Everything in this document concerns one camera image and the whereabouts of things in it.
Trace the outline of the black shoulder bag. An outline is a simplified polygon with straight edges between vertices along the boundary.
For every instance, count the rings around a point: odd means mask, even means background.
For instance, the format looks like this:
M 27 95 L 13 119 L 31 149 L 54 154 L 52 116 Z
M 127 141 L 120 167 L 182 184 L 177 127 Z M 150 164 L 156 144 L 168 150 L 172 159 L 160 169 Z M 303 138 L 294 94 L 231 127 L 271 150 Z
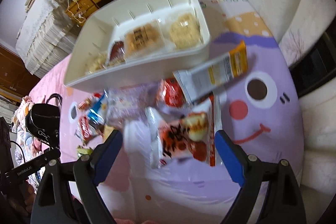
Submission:
M 36 103 L 26 115 L 26 130 L 50 148 L 60 147 L 60 110 L 63 98 L 53 93 L 45 103 Z

